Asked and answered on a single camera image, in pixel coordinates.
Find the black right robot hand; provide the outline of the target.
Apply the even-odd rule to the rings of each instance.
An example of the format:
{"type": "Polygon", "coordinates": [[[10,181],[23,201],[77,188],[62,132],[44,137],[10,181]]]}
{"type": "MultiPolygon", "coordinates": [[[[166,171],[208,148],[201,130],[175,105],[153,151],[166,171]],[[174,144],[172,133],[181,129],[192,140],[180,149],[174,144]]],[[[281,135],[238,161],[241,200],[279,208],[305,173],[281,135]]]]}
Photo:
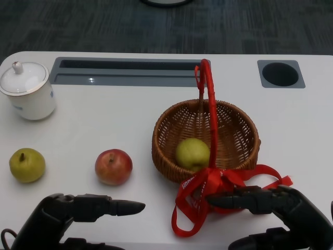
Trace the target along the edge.
{"type": "Polygon", "coordinates": [[[274,214],[288,230],[270,228],[238,239],[229,249],[332,249],[332,224],[300,191],[286,185],[263,189],[247,186],[206,196],[222,209],[247,209],[254,215],[274,214]]]}

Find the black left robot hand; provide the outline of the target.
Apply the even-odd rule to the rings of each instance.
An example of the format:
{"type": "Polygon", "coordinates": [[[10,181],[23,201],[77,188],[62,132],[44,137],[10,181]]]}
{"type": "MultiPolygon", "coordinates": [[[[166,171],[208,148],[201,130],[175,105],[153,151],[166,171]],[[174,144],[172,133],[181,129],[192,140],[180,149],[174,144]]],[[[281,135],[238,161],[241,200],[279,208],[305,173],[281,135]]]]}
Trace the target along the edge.
{"type": "Polygon", "coordinates": [[[128,216],[140,213],[144,203],[112,199],[107,195],[64,195],[44,198],[35,208],[19,233],[13,234],[12,246],[5,249],[114,249],[106,243],[89,243],[83,238],[63,235],[73,222],[95,222],[104,215],[128,216]]]}

